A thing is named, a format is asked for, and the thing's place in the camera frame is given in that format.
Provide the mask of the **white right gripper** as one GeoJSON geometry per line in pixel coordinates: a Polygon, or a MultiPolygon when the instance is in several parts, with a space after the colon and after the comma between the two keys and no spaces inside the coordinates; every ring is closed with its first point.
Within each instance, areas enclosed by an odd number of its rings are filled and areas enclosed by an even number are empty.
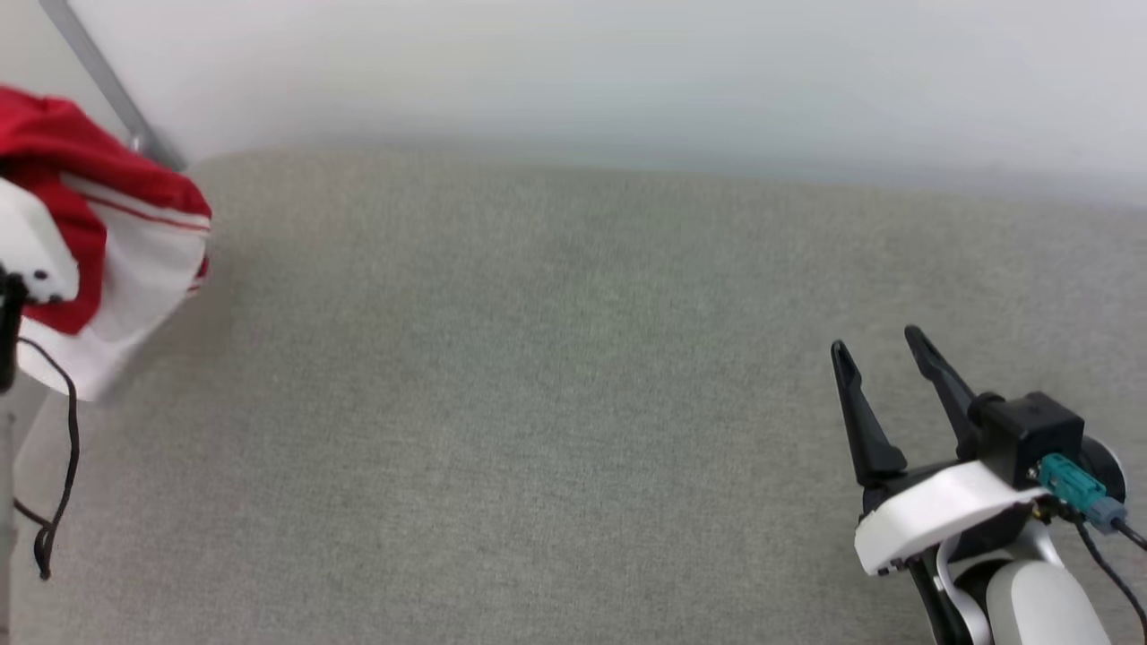
{"type": "MultiPolygon", "coordinates": [[[[905,327],[904,336],[921,375],[929,381],[957,437],[957,458],[978,457],[978,428],[972,423],[970,407],[975,393],[951,367],[924,331],[905,327]]],[[[832,370],[842,407],[842,419],[858,485],[881,485],[900,477],[907,468],[902,450],[885,437],[884,428],[863,393],[863,375],[841,340],[830,345],[832,370]]],[[[1044,485],[1011,485],[982,461],[959,464],[926,481],[911,485],[905,494],[881,503],[857,526],[855,551],[865,575],[876,576],[938,546],[947,538],[978,526],[1020,503],[1035,502],[1050,491],[1044,485]]]]}

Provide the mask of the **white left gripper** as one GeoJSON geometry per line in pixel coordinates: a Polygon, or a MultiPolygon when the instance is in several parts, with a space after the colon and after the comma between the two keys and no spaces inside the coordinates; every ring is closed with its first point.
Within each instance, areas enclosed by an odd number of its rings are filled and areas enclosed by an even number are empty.
{"type": "Polygon", "coordinates": [[[1,180],[1,262],[22,279],[37,303],[73,301],[81,285],[70,252],[47,205],[32,192],[1,180]]]}

